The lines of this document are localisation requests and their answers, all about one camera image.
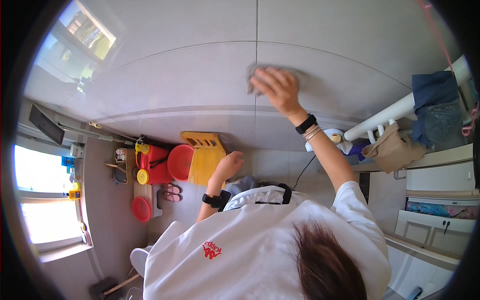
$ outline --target hand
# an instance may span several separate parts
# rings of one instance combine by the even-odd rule
[[[290,117],[303,111],[298,100],[298,84],[295,76],[272,67],[265,70],[258,68],[255,70],[255,75],[264,82],[252,77],[250,79],[252,85],[265,94],[270,103],[284,116]]]
[[[243,163],[245,162],[243,159],[240,158],[243,153],[240,151],[233,151],[229,155],[225,156],[220,160],[218,163],[215,172],[213,173],[212,177],[210,180],[213,180],[217,183],[223,183],[235,173],[240,170],[241,166],[243,166]]]

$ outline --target silver bracelet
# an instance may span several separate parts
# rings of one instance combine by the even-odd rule
[[[315,129],[317,129],[317,128],[318,128],[318,125],[315,125],[315,127],[314,127],[312,130],[310,130],[309,132],[304,133],[304,134],[303,134],[303,137],[309,136],[310,133],[312,133],[312,132],[313,132]]]
[[[312,132],[312,134],[311,134],[308,138],[306,138],[306,139],[307,139],[307,142],[308,142],[311,138],[313,138],[317,133],[319,133],[320,130],[322,130],[322,128],[321,128],[321,127],[318,127],[314,132]]]

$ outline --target power cord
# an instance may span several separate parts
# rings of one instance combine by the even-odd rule
[[[128,290],[128,292],[127,292],[127,295],[125,296],[125,300],[127,300],[128,294],[130,294],[130,291],[131,291],[132,289],[137,289],[137,290],[141,291],[142,293],[144,292],[141,288],[136,288],[136,287],[130,288],[130,289]]]
[[[300,179],[300,176],[305,172],[305,170],[308,168],[308,166],[310,165],[310,163],[313,161],[313,159],[317,157],[317,155],[314,155],[312,157],[312,159],[308,162],[307,166],[303,169],[303,171],[300,173],[299,177],[297,178],[297,183],[295,183],[295,186],[293,187],[293,189],[295,189],[297,187],[297,184],[299,183],[299,179]]]

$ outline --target pink slippers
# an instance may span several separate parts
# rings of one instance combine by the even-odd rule
[[[164,183],[161,185],[159,193],[164,200],[178,202],[181,200],[180,187],[171,183]]]

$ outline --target cabinet door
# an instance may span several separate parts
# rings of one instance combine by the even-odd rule
[[[433,228],[429,245],[441,251],[462,255],[470,240],[475,220],[450,219],[446,220],[446,224]]]
[[[473,162],[407,171],[407,190],[473,191]]]
[[[475,221],[399,211],[395,234],[443,252],[461,255]]]

